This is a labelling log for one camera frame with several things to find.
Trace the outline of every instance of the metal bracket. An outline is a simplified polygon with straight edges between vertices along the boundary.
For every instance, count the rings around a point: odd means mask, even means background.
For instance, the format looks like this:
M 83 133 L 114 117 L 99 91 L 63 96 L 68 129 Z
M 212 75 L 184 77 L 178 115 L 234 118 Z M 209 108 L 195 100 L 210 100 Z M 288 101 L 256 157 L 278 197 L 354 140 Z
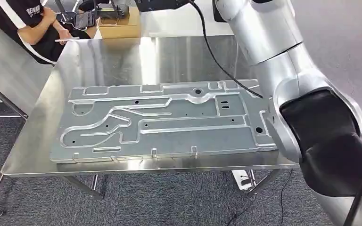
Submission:
M 94 178 L 92 180 L 92 188 L 89 188 L 87 185 L 85 185 L 83 182 L 77 180 L 73 176 L 62 176 L 62 178 L 65 181 L 72 184 L 73 186 L 75 186 L 76 188 L 79 188 L 83 192 L 87 193 L 90 197 L 93 197 L 94 199 L 97 199 L 97 200 L 102 200 L 103 199 L 103 195 L 101 195 L 100 193 L 98 193 L 96 191 L 96 184 L 97 184 L 97 181 L 98 181 L 98 176 L 97 175 L 94 175 Z
M 255 180 L 255 175 L 253 170 L 232 170 L 235 181 L 238 184 L 240 190 L 248 190 L 248 197 L 253 196 L 262 190 L 267 184 L 272 182 L 280 173 L 285 169 L 275 169 L 271 171 L 265 178 L 263 178 L 259 183 Z

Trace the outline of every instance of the stainless steel table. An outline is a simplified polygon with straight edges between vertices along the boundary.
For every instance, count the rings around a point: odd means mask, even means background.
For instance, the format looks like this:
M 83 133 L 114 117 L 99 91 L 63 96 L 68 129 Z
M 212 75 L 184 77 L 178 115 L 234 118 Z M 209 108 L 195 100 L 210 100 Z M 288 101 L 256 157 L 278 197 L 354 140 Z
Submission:
M 239 79 L 252 78 L 233 36 L 212 36 L 209 42 L 226 69 Z M 69 42 L 1 173 L 10 177 L 63 176 L 89 195 L 102 198 L 94 191 L 95 174 L 272 169 L 269 180 L 280 169 L 299 168 L 278 151 L 74 164 L 56 164 L 49 159 L 64 103 L 74 87 L 226 79 L 209 56 L 203 37 Z M 95 175 L 92 189 L 72 177 L 88 174 Z

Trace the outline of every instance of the gray carpet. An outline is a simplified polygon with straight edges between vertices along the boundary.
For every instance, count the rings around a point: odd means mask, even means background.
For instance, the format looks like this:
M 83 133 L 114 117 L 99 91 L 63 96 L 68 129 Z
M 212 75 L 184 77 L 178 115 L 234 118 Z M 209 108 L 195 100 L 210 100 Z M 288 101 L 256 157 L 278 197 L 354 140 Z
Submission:
M 294 1 L 296 18 L 317 65 L 362 107 L 362 0 Z M 0 119 L 0 166 L 21 120 Z M 266 171 L 257 171 L 263 177 Z M 288 172 L 258 195 L 231 225 L 275 226 Z M 82 177 L 91 182 L 91 177 Z M 248 206 L 230 172 L 133 174 L 99 177 L 105 199 L 95 201 L 60 178 L 5 178 L 0 226 L 226 225 Z M 284 193 L 284 226 L 332 225 L 295 171 Z

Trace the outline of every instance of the hole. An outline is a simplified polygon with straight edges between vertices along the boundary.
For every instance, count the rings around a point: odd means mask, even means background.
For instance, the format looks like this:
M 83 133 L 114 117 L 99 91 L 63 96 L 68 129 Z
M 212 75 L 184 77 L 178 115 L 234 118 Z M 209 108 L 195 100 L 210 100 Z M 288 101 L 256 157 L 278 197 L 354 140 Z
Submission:
M 260 128 L 260 127 L 256 127 L 256 132 L 258 132 L 258 133 L 263 133 L 263 129 Z

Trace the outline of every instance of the metal sheet panel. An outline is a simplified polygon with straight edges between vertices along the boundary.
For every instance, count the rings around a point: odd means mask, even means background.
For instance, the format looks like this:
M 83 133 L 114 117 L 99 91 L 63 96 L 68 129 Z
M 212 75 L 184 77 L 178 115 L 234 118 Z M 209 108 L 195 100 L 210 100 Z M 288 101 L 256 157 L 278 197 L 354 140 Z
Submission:
M 265 109 L 234 81 L 74 88 L 50 158 L 72 163 L 275 150 Z

